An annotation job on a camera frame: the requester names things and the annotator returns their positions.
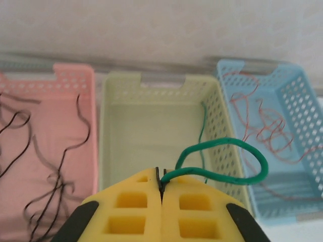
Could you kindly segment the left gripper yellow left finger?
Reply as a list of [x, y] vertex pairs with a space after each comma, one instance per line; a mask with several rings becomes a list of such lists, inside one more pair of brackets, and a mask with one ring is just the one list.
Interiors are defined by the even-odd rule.
[[161, 241], [159, 169], [149, 168], [86, 198], [55, 241]]

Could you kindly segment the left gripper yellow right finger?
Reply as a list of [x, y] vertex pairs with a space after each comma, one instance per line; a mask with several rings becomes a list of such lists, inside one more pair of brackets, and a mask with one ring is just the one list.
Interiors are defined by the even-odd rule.
[[184, 175], [166, 184], [162, 241], [269, 241], [260, 225], [235, 198]]

